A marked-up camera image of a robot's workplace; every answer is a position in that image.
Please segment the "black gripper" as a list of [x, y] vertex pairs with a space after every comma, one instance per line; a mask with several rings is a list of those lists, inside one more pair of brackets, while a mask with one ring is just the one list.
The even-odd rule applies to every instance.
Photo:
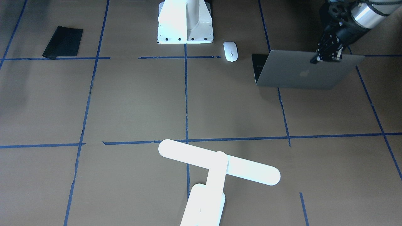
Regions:
[[319, 14], [323, 34], [318, 42], [317, 53], [310, 63], [317, 64], [321, 57], [330, 57], [332, 62], [342, 61], [342, 50], [355, 43], [370, 31], [352, 17], [352, 10], [359, 2], [324, 2]]

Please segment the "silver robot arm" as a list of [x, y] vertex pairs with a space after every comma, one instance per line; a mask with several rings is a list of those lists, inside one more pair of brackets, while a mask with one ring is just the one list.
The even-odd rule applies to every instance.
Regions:
[[340, 62], [346, 47], [400, 6], [400, 0], [326, 0], [319, 10], [323, 33], [310, 63]]

